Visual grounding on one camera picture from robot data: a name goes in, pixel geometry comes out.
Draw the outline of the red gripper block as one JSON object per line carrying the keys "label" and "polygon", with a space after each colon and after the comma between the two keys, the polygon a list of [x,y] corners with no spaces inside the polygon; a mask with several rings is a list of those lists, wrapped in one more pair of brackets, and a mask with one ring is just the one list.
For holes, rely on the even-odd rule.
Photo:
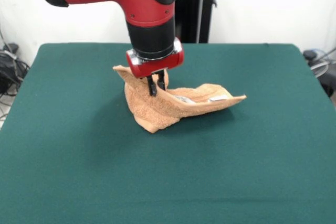
{"label": "red gripper block", "polygon": [[165,69],[172,69],[181,65],[184,61],[184,51],[180,40],[175,38],[172,53],[164,58],[155,60],[143,59],[134,49],[126,52],[126,58],[131,72],[136,78],[147,78],[149,94],[155,97],[157,95],[157,86],[152,74],[158,72],[157,85],[160,89],[166,89]]}

